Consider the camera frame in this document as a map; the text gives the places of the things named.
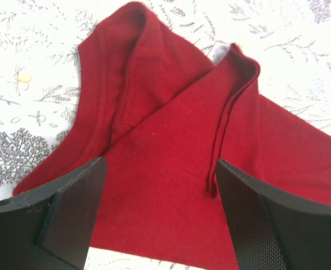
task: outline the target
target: gray leaf pattern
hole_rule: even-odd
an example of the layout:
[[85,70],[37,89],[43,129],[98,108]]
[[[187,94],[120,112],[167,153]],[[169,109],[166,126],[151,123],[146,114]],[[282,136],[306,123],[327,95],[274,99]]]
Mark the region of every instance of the gray leaf pattern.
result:
[[331,17],[331,0],[307,0],[310,10],[315,15],[317,24],[328,21]]
[[50,154],[47,141],[25,128],[0,133],[0,187],[18,183]]
[[55,140],[57,141],[57,143],[55,145],[52,145],[51,150],[54,151],[58,145],[65,139],[65,137],[68,135],[70,129],[68,130],[62,130],[60,133],[57,134],[57,136],[55,137]]

